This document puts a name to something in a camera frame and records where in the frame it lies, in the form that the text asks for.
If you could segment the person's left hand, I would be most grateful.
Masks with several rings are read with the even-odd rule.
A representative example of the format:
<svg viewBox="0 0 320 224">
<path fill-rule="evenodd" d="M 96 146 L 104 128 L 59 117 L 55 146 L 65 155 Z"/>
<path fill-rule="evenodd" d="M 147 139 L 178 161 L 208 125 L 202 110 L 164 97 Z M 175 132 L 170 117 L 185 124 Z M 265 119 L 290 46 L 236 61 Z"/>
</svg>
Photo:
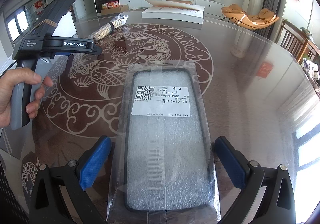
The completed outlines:
<svg viewBox="0 0 320 224">
<path fill-rule="evenodd" d="M 1 128 L 28 125 L 38 114 L 45 86 L 53 86 L 51 78 L 42 78 L 32 69 L 8 70 L 1 77 Z"/>
</svg>

